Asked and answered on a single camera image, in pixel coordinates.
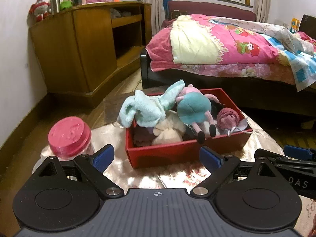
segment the cabinet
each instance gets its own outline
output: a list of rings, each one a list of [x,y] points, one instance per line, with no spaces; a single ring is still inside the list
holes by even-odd
[[[131,16],[111,19],[111,8]],[[74,6],[34,24],[30,34],[48,92],[94,107],[140,67],[151,40],[150,4]]]

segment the headboard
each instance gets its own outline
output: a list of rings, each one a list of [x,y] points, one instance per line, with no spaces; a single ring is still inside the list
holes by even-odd
[[[203,14],[207,16],[219,16],[239,20],[256,21],[256,14],[252,11],[242,10],[236,7],[191,1],[169,1],[169,12],[174,10],[186,11],[188,14]]]
[[[311,38],[316,39],[316,18],[304,14],[299,31],[305,32]]]

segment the pink lid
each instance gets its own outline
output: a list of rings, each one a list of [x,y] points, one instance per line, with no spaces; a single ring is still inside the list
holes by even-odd
[[[78,117],[58,121],[48,133],[48,142],[55,156],[69,158],[81,153],[91,140],[89,126]]]

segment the red box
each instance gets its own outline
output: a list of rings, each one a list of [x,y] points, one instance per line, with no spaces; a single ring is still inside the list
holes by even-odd
[[[204,89],[202,94],[213,94],[219,101],[225,104],[226,107],[235,110],[240,119],[244,119],[244,115],[240,109],[233,103],[229,96],[221,89]],[[197,140],[183,141],[166,145],[152,145],[147,147],[134,147],[133,130],[136,124],[126,129],[126,144],[125,149],[128,159],[133,168],[144,168],[152,166],[164,166],[169,164],[184,163],[188,161],[197,161],[199,159],[199,150],[201,145]],[[219,154],[230,153],[236,150],[241,150],[249,139],[250,134],[237,132],[231,136],[220,135],[214,138],[206,139],[203,145],[210,147]]]

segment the bed frame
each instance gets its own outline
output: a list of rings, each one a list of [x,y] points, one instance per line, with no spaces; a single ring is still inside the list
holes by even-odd
[[[313,26],[316,18],[304,15],[300,31],[315,38]],[[144,49],[141,56],[143,88],[171,85],[183,79],[199,89],[222,88],[240,108],[255,108],[306,115],[316,118],[316,89],[306,88],[297,92],[295,85],[268,81],[254,77],[223,78],[167,69],[153,72],[151,59]]]

